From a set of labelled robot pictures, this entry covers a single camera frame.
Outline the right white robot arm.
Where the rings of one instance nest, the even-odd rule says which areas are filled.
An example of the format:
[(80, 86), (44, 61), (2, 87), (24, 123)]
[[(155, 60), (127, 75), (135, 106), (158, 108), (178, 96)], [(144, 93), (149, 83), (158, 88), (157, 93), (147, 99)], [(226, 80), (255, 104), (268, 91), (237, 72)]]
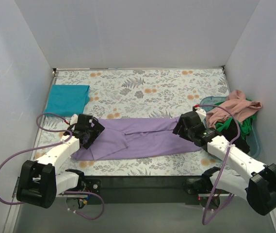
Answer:
[(192, 182), (194, 192), (213, 193), (224, 190), (245, 199), (251, 208), (264, 216), (276, 208), (276, 164), (266, 165), (242, 152), (213, 128), (205, 128), (203, 114), (198, 111), (182, 114), (173, 133), (193, 142), (221, 159), (237, 173), (224, 175), (219, 167), (206, 170)]

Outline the purple t shirt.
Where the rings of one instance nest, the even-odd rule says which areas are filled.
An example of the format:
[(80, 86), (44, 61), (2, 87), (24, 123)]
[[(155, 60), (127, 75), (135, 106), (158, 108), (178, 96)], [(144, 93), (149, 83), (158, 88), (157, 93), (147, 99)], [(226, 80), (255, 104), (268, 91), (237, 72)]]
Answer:
[(122, 160), (166, 156), (201, 150), (173, 134), (178, 118), (99, 119), (104, 131), (90, 148), (71, 155), (76, 161)]

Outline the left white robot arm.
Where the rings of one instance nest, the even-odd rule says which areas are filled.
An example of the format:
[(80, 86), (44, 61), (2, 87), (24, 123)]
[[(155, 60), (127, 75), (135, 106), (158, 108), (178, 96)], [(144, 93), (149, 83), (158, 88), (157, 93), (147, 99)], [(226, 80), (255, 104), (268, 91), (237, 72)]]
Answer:
[(88, 195), (99, 183), (86, 180), (82, 171), (67, 169), (58, 174), (63, 163), (80, 149), (89, 149), (104, 131), (93, 116), (73, 115), (60, 142), (42, 157), (24, 162), (21, 168), (16, 198), (43, 208), (49, 208), (57, 195), (66, 192)]

